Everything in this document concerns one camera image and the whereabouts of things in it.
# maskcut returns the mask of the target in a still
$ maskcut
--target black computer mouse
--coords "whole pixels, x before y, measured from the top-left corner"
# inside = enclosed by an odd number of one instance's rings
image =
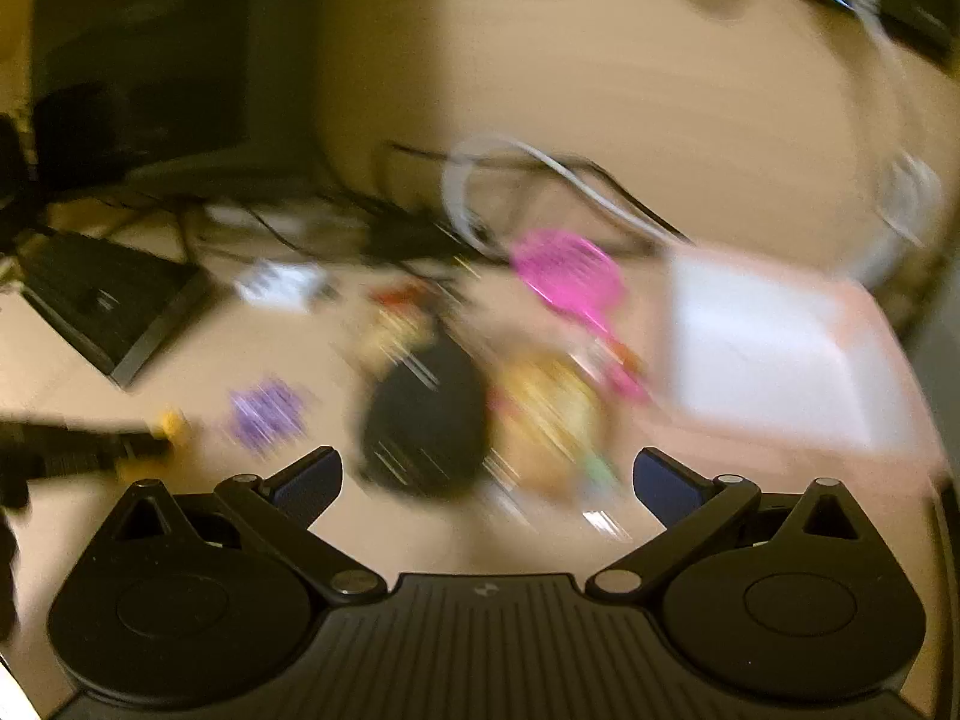
[[[480,475],[490,448],[487,380],[437,322],[435,341],[398,362],[363,424],[363,473],[399,493],[453,497]]]

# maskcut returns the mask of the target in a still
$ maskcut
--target silver screw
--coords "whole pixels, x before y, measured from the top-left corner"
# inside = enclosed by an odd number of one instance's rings
[[[593,577],[593,583],[611,595],[627,595],[639,590],[643,580],[632,571],[610,568]]]
[[[363,595],[376,590],[379,584],[380,578],[376,574],[362,568],[341,571],[330,580],[330,586],[341,595]]]

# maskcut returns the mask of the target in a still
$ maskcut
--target beige wall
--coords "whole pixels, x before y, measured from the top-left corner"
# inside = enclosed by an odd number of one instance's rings
[[[0,105],[29,0],[0,20]],[[695,238],[830,266],[863,239],[896,108],[846,15],[810,0],[319,0],[318,127],[371,189],[384,138],[496,129],[579,151]],[[20,61],[16,60],[17,47]],[[925,158],[960,194],[960,89],[912,52]],[[435,173],[400,163],[401,199]],[[404,190],[404,180],[410,185]],[[551,214],[538,205],[536,213]]]

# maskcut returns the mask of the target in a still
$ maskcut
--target triangular cutout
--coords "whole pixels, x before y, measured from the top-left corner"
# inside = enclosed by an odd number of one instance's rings
[[[811,536],[846,538],[849,541],[858,538],[856,529],[844,514],[840,502],[832,495],[824,495],[817,501],[803,532],[810,533]]]
[[[156,538],[166,535],[160,512],[148,498],[141,498],[136,502],[133,510],[127,516],[117,541],[134,541],[138,538]]]

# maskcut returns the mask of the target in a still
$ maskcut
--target table surface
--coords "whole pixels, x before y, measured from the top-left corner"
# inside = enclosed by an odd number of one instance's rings
[[[168,228],[137,229],[122,240],[176,254]],[[213,259],[205,264],[224,285],[242,269]],[[623,340],[649,357],[656,354],[652,339],[664,310],[664,268],[649,258],[625,269],[629,296],[616,312],[616,324]],[[130,391],[120,391],[88,365],[19,295],[0,295],[0,409],[101,426],[156,422],[165,410],[181,410],[198,430],[190,449],[162,472],[174,493],[208,491],[238,472],[268,476],[317,445],[339,449],[349,470],[357,457],[356,423],[364,403],[352,365],[353,345],[373,310],[368,290],[400,276],[352,266],[332,272],[339,298],[320,303],[306,316],[248,307],[224,286],[210,310],[144,370]],[[518,333],[563,338],[568,332],[506,271],[464,276],[463,286],[472,302],[470,320],[485,338]],[[229,440],[223,425],[230,392],[267,376],[306,392],[307,431],[261,457]],[[625,408],[617,421],[611,459],[622,470],[640,448],[651,445],[704,476],[736,472],[768,491],[798,493],[818,476],[842,479],[894,551],[928,613],[925,646],[902,693],[923,712],[932,711],[949,619],[929,480],[939,459],[880,464],[720,436],[653,404]],[[122,491],[122,484],[94,477],[36,483],[29,512],[13,517],[21,547],[16,565],[20,629],[3,652],[41,716],[71,693],[45,634],[51,600]],[[458,507],[404,502],[358,485],[348,473],[340,498],[311,530],[391,583],[403,571],[569,572],[582,583],[661,531],[646,509],[626,498],[616,504],[614,516],[625,541],[599,536],[569,514],[543,512],[532,526],[476,502]]]

